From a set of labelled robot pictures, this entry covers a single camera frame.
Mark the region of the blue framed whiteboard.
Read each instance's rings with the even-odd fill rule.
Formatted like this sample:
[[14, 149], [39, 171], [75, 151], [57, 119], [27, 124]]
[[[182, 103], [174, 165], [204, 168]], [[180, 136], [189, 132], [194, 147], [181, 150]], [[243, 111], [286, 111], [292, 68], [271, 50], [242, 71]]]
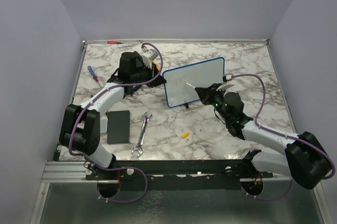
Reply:
[[214, 83], [222, 83], [224, 73], [225, 59], [223, 57], [164, 71], [162, 76], [166, 80], [164, 90], [167, 106], [174, 108], [199, 100], [198, 94], [186, 85], [186, 82], [195, 87], [209, 87]]

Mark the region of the yellow marker cap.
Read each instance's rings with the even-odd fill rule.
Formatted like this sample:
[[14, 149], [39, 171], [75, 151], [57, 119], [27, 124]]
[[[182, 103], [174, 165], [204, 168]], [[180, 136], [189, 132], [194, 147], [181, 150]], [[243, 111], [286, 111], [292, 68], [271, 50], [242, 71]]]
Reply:
[[183, 135], [181, 136], [181, 138], [182, 138], [182, 139], [186, 139], [189, 135], [190, 135], [190, 133], [187, 132], [187, 133], [183, 134]]

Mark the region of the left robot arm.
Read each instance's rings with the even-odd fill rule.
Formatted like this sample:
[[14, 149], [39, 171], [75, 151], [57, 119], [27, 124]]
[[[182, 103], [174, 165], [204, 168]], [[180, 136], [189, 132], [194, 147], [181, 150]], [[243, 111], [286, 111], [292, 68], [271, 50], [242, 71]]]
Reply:
[[147, 45], [140, 53], [122, 53], [117, 72], [98, 93], [80, 105], [69, 104], [65, 109], [59, 144], [66, 147], [71, 155], [82, 155], [95, 163], [98, 173], [105, 179], [115, 176], [116, 157], [100, 143], [101, 118], [113, 105], [141, 86], [165, 84], [161, 69], [154, 63], [157, 57], [161, 58], [161, 53], [149, 49]]

